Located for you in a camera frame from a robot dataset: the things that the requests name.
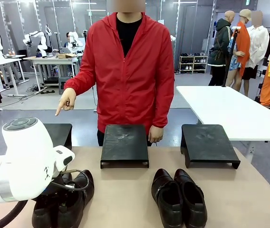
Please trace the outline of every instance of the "dress shoe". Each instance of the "dress shoe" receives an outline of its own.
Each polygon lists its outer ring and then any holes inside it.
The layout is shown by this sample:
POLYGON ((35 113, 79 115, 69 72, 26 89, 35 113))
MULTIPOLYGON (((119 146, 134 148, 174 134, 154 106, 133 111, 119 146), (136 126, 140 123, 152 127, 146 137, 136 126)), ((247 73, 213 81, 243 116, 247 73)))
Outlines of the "dress shoe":
POLYGON ((152 183, 152 196, 155 200, 164 228, 183 226, 183 200, 178 184, 168 172, 159 169, 152 183))
POLYGON ((203 228, 207 222, 207 208, 203 191, 182 169, 175 173, 183 196, 183 220, 187 228, 203 228))
MULTIPOLYGON (((72 174, 64 174, 62 176, 63 182, 67 184, 72 178, 72 174)), ((51 228, 55 227, 52 218, 57 218, 58 203, 54 196, 44 195, 38 196, 34 199, 36 205, 32 214, 32 225, 34 228, 51 228)))
POLYGON ((68 185, 84 188, 82 191, 68 191, 62 197, 58 211, 58 228, 78 228, 83 217, 83 209, 94 195, 94 181, 92 174, 84 170, 68 185))

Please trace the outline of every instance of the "hand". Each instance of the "hand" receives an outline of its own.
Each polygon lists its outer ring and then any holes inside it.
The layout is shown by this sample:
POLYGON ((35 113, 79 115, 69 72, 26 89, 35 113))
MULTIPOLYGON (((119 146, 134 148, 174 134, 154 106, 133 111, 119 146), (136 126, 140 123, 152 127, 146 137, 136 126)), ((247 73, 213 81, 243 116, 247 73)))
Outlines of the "hand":
POLYGON ((245 56, 245 53, 242 52, 242 51, 237 51, 237 52, 235 52, 235 55, 236 56, 242 56, 242 57, 244 57, 245 56))
POLYGON ((61 109, 64 111, 69 111, 74 109, 75 105, 75 100, 76 100, 76 92, 72 88, 67 88, 64 90, 56 114, 55 116, 59 115, 61 109))
POLYGON ((164 135, 163 128, 151 126, 150 131, 149 131, 148 141, 150 143, 158 143, 159 141, 163 139, 163 135, 164 135))

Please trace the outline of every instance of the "dark pants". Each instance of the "dark pants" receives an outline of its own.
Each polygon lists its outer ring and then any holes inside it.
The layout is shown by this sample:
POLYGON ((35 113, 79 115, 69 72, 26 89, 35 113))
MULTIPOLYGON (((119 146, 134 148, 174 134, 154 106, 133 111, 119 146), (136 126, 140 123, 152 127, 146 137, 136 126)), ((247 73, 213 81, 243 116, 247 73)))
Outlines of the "dark pants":
MULTIPOLYGON (((103 140, 105 139, 105 134, 98 130, 97 139, 99 146, 103 146, 103 140)), ((148 136, 146 137, 146 143, 148 146, 152 146, 152 143, 148 141, 148 136)))
POLYGON ((226 67, 225 66, 213 66, 212 78, 209 86, 222 86, 225 78, 226 67))

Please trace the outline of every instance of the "red zip-up hoodie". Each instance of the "red zip-up hoodie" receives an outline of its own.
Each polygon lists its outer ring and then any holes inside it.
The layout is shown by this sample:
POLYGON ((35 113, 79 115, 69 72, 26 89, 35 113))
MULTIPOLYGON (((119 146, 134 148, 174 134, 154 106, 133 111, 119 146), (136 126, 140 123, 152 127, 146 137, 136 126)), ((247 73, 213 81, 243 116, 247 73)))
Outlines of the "red zip-up hoodie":
POLYGON ((132 46, 124 57, 116 15, 90 28, 79 74, 64 88, 77 95, 95 83, 98 130, 109 124, 143 124, 163 128, 174 95, 173 52, 169 30, 143 13, 132 46))

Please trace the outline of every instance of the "orange garment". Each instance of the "orange garment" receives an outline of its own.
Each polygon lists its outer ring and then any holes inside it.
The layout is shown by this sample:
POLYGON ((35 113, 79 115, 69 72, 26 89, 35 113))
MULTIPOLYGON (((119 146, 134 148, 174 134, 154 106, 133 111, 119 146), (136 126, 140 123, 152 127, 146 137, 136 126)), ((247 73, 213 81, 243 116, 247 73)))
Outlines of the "orange garment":
POLYGON ((270 77, 268 74, 269 68, 266 71, 263 87, 260 92, 260 104, 262 106, 270 106, 270 77))
POLYGON ((238 62, 241 64, 240 75, 243 77, 246 63, 250 58, 250 36, 246 26, 241 21, 239 21, 237 26, 241 27, 238 33, 238 37, 236 38, 237 51, 242 51, 245 53, 245 56, 238 57, 238 62))

